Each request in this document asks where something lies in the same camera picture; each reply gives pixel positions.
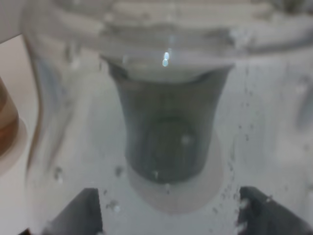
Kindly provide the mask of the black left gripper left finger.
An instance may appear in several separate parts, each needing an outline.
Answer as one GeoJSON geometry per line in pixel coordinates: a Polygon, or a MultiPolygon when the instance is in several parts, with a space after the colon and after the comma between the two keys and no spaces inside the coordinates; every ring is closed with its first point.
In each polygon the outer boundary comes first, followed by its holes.
{"type": "Polygon", "coordinates": [[[101,235],[103,233],[99,191],[83,189],[46,226],[44,235],[101,235]]]}

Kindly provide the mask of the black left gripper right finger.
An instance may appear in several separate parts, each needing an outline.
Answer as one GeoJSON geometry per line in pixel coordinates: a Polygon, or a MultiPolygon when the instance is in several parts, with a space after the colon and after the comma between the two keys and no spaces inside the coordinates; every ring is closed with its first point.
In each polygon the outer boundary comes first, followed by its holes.
{"type": "Polygon", "coordinates": [[[311,235],[313,228],[256,187],[241,187],[238,235],[311,235]]]}

